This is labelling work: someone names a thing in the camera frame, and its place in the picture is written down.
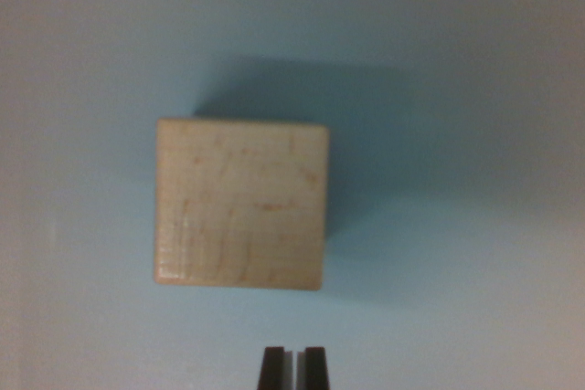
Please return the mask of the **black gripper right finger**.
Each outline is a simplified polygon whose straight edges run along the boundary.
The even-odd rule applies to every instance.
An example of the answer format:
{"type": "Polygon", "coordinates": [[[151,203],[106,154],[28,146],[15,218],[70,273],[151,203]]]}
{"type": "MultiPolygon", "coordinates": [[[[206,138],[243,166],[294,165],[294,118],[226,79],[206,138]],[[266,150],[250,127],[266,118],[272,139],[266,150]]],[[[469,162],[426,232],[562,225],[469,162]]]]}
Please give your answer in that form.
{"type": "Polygon", "coordinates": [[[330,390],[330,381],[323,346],[306,347],[297,353],[296,389],[330,390]]]}

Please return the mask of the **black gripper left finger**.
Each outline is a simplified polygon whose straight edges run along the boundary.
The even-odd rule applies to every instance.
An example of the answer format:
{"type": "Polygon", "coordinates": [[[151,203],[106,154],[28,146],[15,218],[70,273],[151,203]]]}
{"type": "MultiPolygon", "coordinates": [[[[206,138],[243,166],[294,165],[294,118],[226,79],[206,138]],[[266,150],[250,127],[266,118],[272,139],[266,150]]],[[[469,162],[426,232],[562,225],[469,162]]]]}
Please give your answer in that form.
{"type": "Polygon", "coordinates": [[[261,362],[258,390],[294,389],[293,352],[283,346],[266,347],[261,362]]]}

